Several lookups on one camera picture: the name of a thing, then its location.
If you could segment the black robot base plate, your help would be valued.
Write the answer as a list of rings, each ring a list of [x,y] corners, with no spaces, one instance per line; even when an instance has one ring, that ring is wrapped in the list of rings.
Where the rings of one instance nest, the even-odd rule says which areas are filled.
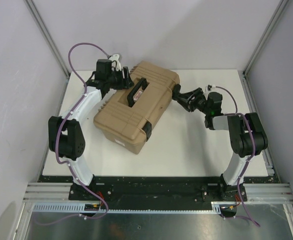
[[[221,177],[152,177],[152,176],[94,176],[87,187],[98,197],[81,185],[73,182],[71,176],[43,176],[39,183],[71,183],[70,200],[99,200],[106,202],[119,200],[124,196],[139,197],[193,197],[205,202],[248,200],[246,189],[226,186]]]

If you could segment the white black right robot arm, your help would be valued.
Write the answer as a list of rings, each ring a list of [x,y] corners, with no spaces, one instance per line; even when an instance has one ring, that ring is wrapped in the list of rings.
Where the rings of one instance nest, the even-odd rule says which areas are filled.
[[[244,174],[253,157],[258,156],[268,147],[268,137],[256,112],[246,114],[222,112],[223,95],[214,91],[213,85],[205,90],[200,87],[182,93],[181,85],[177,84],[172,92],[172,99],[187,112],[200,111],[205,115],[204,125],[212,131],[227,131],[233,151],[226,170],[221,174],[214,186],[207,186],[202,193],[205,201],[232,201],[242,197],[241,184]]]

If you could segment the tan plastic tool box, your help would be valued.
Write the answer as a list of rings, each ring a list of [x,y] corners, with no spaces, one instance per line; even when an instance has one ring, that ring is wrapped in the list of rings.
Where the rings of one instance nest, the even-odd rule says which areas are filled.
[[[147,61],[134,66],[129,75],[134,86],[117,90],[106,100],[93,124],[108,140],[137,155],[171,103],[180,77]]]

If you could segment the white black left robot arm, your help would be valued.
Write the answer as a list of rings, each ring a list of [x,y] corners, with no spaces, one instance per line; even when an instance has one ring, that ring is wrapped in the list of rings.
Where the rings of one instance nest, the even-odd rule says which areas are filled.
[[[55,153],[58,164],[68,166],[73,181],[81,185],[80,195],[86,200],[96,196],[97,187],[91,184],[94,174],[84,157],[82,122],[111,89],[127,90],[134,85],[128,67],[121,66],[120,59],[118,53],[99,59],[76,102],[62,115],[48,120],[49,149]]]

